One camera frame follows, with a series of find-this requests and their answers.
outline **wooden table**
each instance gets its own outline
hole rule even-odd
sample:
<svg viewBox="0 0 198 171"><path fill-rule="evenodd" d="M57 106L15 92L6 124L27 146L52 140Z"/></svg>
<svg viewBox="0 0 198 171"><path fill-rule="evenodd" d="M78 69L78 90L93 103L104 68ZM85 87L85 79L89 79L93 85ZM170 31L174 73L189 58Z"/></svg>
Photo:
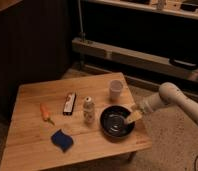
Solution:
<svg viewBox="0 0 198 171"><path fill-rule="evenodd" d="M124 84L121 98L115 103L110 102L108 96L108 84L112 79L119 79ZM77 94L72 116L62 115L68 92ZM84 123L82 113L86 96L94 99L96 107L96 120L90 126ZM55 126L42 120L40 103L44 103L51 112ZM136 122L134 131L123 141L112 142L104 136L99 124L100 114L106 107L116 104L128 109L134 104L122 73L20 86L0 170L42 170L150 147L151 140L142 120ZM74 140L66 152L50 140L59 129Z"/></svg>

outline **cable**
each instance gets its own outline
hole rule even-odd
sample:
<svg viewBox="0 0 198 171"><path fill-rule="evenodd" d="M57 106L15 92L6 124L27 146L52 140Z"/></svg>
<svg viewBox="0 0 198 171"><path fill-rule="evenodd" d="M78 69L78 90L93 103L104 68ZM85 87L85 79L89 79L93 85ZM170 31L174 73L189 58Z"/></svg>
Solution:
<svg viewBox="0 0 198 171"><path fill-rule="evenodd" d="M195 157L195 160L194 160L194 171L197 171L197 160L198 160L198 154L197 156Z"/></svg>

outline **table leg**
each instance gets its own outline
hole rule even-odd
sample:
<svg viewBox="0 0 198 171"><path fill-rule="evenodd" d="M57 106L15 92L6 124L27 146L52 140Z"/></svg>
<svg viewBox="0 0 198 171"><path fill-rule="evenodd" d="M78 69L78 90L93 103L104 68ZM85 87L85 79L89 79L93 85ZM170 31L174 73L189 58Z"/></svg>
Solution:
<svg viewBox="0 0 198 171"><path fill-rule="evenodd" d="M80 69L81 70L84 68L84 65L85 65L85 55L80 54Z"/></svg>
<svg viewBox="0 0 198 171"><path fill-rule="evenodd" d="M136 153L137 153L136 151L135 152L131 152L129 154L129 157L127 158L127 162L131 162L133 160L133 158L135 157Z"/></svg>

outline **white object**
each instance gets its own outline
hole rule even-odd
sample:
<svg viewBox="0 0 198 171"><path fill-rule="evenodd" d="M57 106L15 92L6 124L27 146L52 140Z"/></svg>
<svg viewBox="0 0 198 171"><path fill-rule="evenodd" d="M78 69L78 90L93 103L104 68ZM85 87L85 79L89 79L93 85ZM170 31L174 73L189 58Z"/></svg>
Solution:
<svg viewBox="0 0 198 171"><path fill-rule="evenodd" d="M86 123L93 123L95 120L95 104L89 96L84 99L83 114Z"/></svg>
<svg viewBox="0 0 198 171"><path fill-rule="evenodd" d="M165 5L166 5L166 0L158 0L156 8L157 10L163 10Z"/></svg>
<svg viewBox="0 0 198 171"><path fill-rule="evenodd" d="M122 92L122 89L123 89L123 83L120 80L110 81L110 86L109 86L110 100L112 101L118 100Z"/></svg>
<svg viewBox="0 0 198 171"><path fill-rule="evenodd" d="M198 103L185 96L174 84L166 82L155 93L139 102L143 114L150 114L168 104L178 105L198 125Z"/></svg>

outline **black frying pan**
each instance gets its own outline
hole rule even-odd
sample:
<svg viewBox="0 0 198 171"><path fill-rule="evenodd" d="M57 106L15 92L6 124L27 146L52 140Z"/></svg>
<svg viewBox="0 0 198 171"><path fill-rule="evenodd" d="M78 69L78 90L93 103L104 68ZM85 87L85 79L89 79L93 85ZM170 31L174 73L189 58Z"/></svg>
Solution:
<svg viewBox="0 0 198 171"><path fill-rule="evenodd" d="M105 134L114 138L123 138L131 133L135 123L125 124L124 119L130 111L122 106L106 108L100 117L100 124Z"/></svg>

